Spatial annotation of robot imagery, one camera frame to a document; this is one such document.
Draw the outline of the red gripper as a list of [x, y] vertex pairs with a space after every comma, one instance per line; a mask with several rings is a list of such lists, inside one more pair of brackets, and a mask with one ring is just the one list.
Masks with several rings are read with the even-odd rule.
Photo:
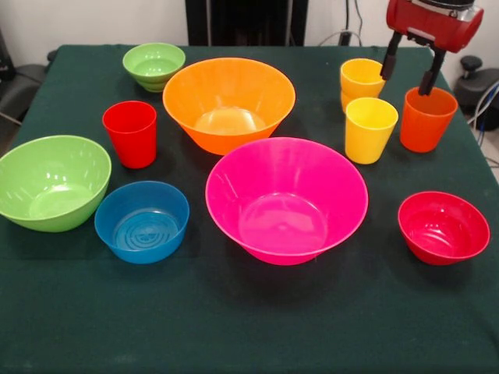
[[394, 31], [388, 44], [380, 76], [388, 81], [395, 68], [403, 37], [433, 48], [431, 67], [425, 71], [418, 93], [429, 96], [444, 63], [445, 52], [457, 53], [475, 36], [483, 20], [483, 9], [473, 1], [389, 1], [386, 21]]

